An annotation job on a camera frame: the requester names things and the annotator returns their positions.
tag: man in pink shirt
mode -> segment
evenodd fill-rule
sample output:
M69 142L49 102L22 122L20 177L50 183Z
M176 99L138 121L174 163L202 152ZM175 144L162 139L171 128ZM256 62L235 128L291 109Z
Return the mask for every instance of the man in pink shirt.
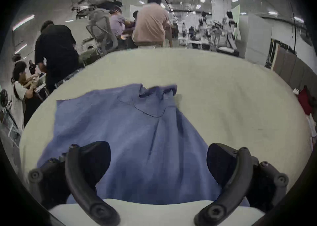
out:
M132 35L137 46L163 45L165 28L169 26L168 11L161 7L161 0L147 0L138 19Z

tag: white tablecloth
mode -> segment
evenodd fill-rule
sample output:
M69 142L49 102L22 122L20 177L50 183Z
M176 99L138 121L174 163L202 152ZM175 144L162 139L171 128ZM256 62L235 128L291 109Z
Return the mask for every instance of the white tablecloth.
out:
M291 88L274 72L225 54L191 49L136 49L106 55L56 89L22 135L22 171L36 167L53 138L56 100L131 83L177 84L178 108L205 142L246 146L286 173L290 188L311 149L309 127Z

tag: purple shirt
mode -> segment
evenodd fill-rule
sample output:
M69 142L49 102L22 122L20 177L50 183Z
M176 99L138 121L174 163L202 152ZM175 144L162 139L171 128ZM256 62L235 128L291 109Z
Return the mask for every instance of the purple shirt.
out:
M121 14L112 15L109 19L111 31L115 36L122 35L125 18Z

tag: chair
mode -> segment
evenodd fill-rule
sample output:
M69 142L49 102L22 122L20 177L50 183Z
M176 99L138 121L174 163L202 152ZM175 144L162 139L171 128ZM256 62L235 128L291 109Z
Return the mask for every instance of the chair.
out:
M98 50L105 55L118 46L118 40L111 31L109 12L95 9L88 15L89 23L86 29L97 43Z

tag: man in black shirt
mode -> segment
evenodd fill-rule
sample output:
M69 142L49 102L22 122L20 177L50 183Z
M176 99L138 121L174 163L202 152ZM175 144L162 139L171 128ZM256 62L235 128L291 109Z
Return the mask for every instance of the man in black shirt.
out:
M52 21L42 25L41 35L35 44L35 63L46 73L46 85L50 93L56 83L80 67L75 45L76 41L67 26L54 25Z

